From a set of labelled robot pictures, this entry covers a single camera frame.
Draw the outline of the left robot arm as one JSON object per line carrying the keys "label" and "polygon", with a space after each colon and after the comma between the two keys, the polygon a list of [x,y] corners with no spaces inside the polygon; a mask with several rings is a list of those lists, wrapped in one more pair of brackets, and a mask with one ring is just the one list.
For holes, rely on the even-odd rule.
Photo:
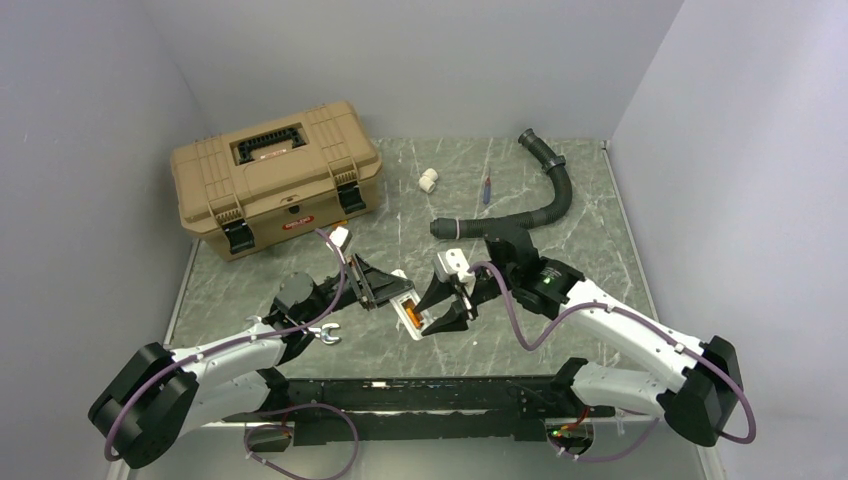
{"label": "left robot arm", "polygon": [[357,255],[322,283],[294,273],[269,312],[242,332],[195,347],[170,350],[153,342],[139,348],[94,401],[88,419],[105,438],[108,460],[145,467],[181,436],[231,414],[279,417],[288,384],[277,368],[314,340],[337,343],[330,314],[353,304],[366,310],[389,305],[419,340],[432,322],[419,302],[411,280]]}

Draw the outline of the white remote control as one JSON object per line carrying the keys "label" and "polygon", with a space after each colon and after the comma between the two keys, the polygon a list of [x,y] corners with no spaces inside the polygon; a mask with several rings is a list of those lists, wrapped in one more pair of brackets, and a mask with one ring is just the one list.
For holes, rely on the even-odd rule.
{"label": "white remote control", "polygon": [[[391,274],[409,282],[401,269],[396,269]],[[414,341],[421,341],[423,330],[435,321],[429,310],[415,312],[419,302],[420,295],[412,282],[409,282],[409,286],[403,286],[399,293],[393,294],[390,298],[390,304],[398,316],[398,322],[404,325]]]}

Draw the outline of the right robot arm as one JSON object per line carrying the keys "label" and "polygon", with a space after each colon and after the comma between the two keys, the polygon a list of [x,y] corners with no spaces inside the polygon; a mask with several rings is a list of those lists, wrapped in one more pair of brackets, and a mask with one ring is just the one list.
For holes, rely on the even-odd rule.
{"label": "right robot arm", "polygon": [[703,341],[639,313],[577,269],[540,255],[523,228],[492,229],[483,239],[489,257],[475,264],[460,249],[437,254],[425,294],[400,313],[414,339],[465,331],[480,305],[502,298],[513,333],[528,352],[569,323],[639,365],[637,371],[619,370],[568,359],[550,391],[560,413],[603,406],[652,415],[703,447],[719,439],[756,439],[756,417],[731,342],[718,335]]}

